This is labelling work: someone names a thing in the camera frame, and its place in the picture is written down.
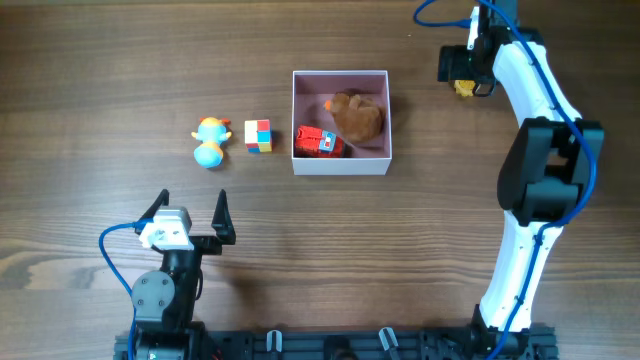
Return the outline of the yellow round toy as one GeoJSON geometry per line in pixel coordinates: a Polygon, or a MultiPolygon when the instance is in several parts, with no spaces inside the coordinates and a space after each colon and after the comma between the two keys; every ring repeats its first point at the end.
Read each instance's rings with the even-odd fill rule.
{"type": "Polygon", "coordinates": [[[462,97],[473,97],[476,83],[473,80],[455,80],[453,88],[462,97]]]}

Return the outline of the brown plush toy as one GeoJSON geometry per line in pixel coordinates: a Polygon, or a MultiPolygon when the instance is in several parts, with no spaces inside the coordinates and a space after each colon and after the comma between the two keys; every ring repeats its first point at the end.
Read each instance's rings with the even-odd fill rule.
{"type": "Polygon", "coordinates": [[[342,137],[352,144],[369,142],[382,132],[383,109],[371,98],[339,92],[325,102],[324,108],[342,137]]]}

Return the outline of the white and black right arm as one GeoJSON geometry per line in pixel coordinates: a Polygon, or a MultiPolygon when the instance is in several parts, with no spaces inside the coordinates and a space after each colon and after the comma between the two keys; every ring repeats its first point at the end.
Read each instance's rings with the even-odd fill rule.
{"type": "Polygon", "coordinates": [[[497,197],[504,230],[490,285],[474,311],[474,346],[489,357],[521,353],[531,336],[531,305],[549,253],[595,188],[604,130],[562,93],[540,34],[516,22],[514,1],[481,1],[458,26],[465,45],[444,46],[438,79],[502,86],[518,122],[497,197]]]}

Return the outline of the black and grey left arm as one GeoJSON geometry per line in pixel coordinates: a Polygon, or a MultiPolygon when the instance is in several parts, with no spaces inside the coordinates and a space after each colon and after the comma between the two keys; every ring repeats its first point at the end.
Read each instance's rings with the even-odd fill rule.
{"type": "Polygon", "coordinates": [[[160,192],[134,231],[145,248],[162,255],[159,269],[141,275],[131,290],[134,320],[125,359],[221,359],[205,325],[193,319],[203,289],[202,258],[220,255],[236,242],[227,195],[220,191],[211,221],[213,235],[192,235],[184,207],[169,205],[160,192]]]}

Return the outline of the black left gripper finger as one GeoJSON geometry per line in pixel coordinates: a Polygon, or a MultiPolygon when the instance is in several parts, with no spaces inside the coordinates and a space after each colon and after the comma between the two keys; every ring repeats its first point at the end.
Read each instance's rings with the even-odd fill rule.
{"type": "Polygon", "coordinates": [[[236,232],[229,212],[227,194],[224,189],[219,192],[211,227],[214,229],[216,237],[222,244],[234,245],[236,243],[236,232]]]}
{"type": "Polygon", "coordinates": [[[161,206],[167,206],[169,204],[169,196],[170,193],[167,189],[163,189],[151,206],[143,213],[143,215],[136,222],[134,227],[134,231],[136,233],[141,233],[144,226],[150,222],[155,216],[156,212],[159,210],[161,206]]]}

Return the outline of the red toy truck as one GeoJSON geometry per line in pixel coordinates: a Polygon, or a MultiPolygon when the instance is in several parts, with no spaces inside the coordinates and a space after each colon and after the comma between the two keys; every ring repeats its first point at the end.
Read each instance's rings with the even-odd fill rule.
{"type": "Polygon", "coordinates": [[[294,155],[307,158],[343,158],[346,152],[344,140],[333,132],[301,125],[294,139],[294,155]]]}

